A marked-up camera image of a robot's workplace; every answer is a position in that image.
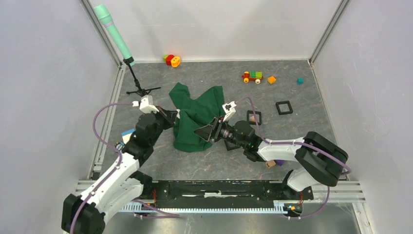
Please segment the green fabric garment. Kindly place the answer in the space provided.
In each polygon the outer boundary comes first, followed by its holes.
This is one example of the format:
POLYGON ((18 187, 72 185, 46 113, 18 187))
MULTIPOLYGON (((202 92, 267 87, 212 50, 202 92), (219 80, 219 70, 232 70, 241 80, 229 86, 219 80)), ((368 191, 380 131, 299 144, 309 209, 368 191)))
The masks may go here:
POLYGON ((179 111, 179 117, 173 126, 174 148, 186 153, 202 152, 210 148, 212 143, 204 141, 194 131, 225 114, 222 108, 225 102, 223 87, 213 86, 198 98, 192 99, 188 87, 177 83, 169 92, 169 97, 179 111))

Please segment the black display frame box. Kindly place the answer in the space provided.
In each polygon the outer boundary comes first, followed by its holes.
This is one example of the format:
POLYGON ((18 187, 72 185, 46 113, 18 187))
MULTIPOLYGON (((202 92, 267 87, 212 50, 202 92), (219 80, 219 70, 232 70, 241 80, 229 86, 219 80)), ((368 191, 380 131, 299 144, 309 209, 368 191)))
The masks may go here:
POLYGON ((247 122, 250 124, 250 125, 258 125, 258 126, 261 126, 261 124, 262 124, 262 113, 260 112, 260 111, 253 111, 253 110, 248 110, 247 111, 247 122), (255 119, 256 119, 256 122, 251 122, 250 121, 250 118, 252 117, 252 116, 254 116, 255 117, 255 119))

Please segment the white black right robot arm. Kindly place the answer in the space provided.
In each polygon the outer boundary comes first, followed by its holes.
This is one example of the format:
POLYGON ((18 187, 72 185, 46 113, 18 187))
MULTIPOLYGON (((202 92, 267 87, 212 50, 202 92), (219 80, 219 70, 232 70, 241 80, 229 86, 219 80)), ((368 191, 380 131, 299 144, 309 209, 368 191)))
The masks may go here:
POLYGON ((207 142, 221 139, 243 149, 244 155, 253 162, 294 161, 299 169, 290 172, 281 186, 282 195, 294 199, 305 188, 323 184, 334 187, 341 175, 350 172, 346 166, 348 154, 317 132, 292 140, 263 139, 247 121, 233 126, 219 118, 194 133, 207 142))

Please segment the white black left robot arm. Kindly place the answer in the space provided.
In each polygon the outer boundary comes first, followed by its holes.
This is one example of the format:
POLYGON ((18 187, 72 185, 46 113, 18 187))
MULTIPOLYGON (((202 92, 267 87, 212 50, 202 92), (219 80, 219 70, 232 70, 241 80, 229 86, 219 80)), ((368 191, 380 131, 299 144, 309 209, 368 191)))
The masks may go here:
POLYGON ((134 198, 152 195, 151 177, 139 172, 161 133, 174 126, 179 112, 156 107, 142 114, 110 168, 81 194, 63 202, 62 230, 70 234, 101 234, 110 219, 134 198))

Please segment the black tripod microphone stand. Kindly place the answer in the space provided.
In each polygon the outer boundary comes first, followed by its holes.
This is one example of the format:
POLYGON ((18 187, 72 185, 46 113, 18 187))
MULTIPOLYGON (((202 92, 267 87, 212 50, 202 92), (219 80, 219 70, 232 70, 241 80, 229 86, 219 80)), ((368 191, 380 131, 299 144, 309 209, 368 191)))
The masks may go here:
POLYGON ((131 72, 131 74, 132 74, 134 84, 135 84, 135 86, 136 86, 136 88, 137 88, 136 91, 127 91, 127 92, 126 92, 127 95, 137 94, 137 95, 139 95, 140 97, 143 97, 143 96, 145 96, 145 95, 149 95, 149 94, 150 94, 152 91, 154 91, 154 90, 161 89, 161 87, 143 89, 143 88, 141 87, 140 82, 139 82, 139 80, 137 79, 137 77, 136 77, 133 69, 132 69, 132 62, 134 62, 133 57, 124 58, 124 59, 123 59, 123 62, 128 66, 128 68, 129 68, 129 70, 130 70, 130 72, 131 72))

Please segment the blue white toy brick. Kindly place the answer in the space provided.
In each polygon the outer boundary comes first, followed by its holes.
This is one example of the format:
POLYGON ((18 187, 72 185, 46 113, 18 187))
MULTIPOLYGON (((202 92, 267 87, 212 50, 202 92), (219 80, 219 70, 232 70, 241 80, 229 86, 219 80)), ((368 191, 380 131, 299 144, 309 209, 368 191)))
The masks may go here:
POLYGON ((123 141, 124 144, 129 142, 129 140, 130 140, 130 138, 131 138, 131 136, 134 132, 135 132, 135 129, 130 129, 130 130, 127 130, 127 131, 121 133, 122 141, 123 141))

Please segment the blue cartoon badge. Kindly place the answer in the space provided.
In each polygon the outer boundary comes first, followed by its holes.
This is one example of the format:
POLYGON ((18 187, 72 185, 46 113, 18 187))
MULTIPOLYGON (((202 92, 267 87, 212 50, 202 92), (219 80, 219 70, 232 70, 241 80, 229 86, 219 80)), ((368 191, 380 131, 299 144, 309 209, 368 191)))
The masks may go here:
POLYGON ((117 142, 117 143, 115 144, 115 148, 116 148, 117 150, 119 150, 119 151, 122 151, 123 148, 124 148, 124 146, 125 146, 125 144, 124 144, 123 142, 117 142))

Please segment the red orange green toy blocks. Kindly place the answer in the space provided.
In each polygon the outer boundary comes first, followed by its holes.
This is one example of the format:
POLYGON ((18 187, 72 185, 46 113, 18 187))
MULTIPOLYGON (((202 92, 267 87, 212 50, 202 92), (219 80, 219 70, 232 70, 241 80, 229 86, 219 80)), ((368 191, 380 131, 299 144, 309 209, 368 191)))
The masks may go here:
POLYGON ((164 55, 163 61, 166 65, 176 68, 180 65, 181 59, 179 56, 175 56, 173 54, 164 55))

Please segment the tan wooden block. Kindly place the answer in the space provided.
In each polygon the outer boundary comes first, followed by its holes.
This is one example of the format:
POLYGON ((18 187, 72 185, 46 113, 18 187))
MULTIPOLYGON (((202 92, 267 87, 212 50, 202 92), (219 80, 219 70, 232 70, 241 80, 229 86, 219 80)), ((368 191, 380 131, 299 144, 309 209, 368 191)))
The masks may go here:
POLYGON ((265 163, 265 165, 266 165, 266 167, 269 169, 269 168, 275 167, 275 166, 277 165, 277 163, 276 163, 275 160, 270 160, 270 161, 267 161, 267 162, 265 163))

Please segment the colourful toy brick car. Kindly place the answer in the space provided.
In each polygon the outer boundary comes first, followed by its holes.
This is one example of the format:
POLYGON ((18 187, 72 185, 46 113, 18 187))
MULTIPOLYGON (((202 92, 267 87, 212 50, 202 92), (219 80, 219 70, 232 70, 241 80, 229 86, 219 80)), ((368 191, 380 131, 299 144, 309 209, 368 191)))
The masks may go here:
POLYGON ((242 79, 244 83, 254 82, 255 84, 260 84, 263 80, 263 74, 259 71, 245 71, 242 79))

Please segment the orange toy brick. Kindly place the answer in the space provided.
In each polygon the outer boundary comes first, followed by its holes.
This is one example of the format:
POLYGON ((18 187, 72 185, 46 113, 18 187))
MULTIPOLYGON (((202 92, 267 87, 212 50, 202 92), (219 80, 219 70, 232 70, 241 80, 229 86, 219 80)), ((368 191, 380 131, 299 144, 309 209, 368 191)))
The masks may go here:
POLYGON ((274 76, 270 76, 270 77, 267 79, 267 82, 268 82, 270 85, 272 85, 272 84, 275 84, 276 80, 277 80, 277 79, 276 79, 274 76))

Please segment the teal small cube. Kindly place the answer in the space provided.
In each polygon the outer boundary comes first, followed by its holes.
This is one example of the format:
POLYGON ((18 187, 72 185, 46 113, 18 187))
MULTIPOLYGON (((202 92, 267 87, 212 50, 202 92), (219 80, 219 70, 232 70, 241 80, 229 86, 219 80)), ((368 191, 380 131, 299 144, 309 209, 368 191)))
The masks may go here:
POLYGON ((303 78, 298 78, 297 79, 297 84, 298 85, 301 85, 301 84, 303 84, 304 83, 304 79, 303 78))

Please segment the mint green microphone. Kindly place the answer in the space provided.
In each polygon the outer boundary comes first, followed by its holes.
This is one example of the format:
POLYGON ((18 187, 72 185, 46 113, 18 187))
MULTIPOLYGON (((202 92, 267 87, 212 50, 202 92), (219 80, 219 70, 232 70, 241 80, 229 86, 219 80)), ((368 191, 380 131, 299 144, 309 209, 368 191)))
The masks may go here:
POLYGON ((126 61, 127 64, 133 66, 134 58, 129 48, 127 47, 125 41, 123 40, 122 36, 120 35, 107 7, 103 4, 95 6, 94 12, 100 23, 106 28, 112 40, 116 44, 118 50, 123 56, 123 59, 126 61))

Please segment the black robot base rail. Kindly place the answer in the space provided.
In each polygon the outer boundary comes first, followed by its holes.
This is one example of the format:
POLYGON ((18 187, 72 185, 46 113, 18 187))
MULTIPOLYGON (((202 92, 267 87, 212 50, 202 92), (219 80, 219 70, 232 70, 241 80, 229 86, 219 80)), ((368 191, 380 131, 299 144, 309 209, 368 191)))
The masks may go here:
POLYGON ((130 178, 144 186, 138 199, 153 200, 158 209, 271 208, 274 201, 314 198, 311 187, 296 192, 276 180, 153 180, 140 171, 130 178))

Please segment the black square frame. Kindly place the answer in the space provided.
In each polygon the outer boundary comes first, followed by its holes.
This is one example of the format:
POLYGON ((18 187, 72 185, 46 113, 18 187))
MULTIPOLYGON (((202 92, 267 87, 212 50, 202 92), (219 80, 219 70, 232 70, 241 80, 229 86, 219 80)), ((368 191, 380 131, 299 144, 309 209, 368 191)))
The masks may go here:
POLYGON ((275 103, 276 110, 280 116, 293 113, 293 108, 289 100, 278 101, 275 103))

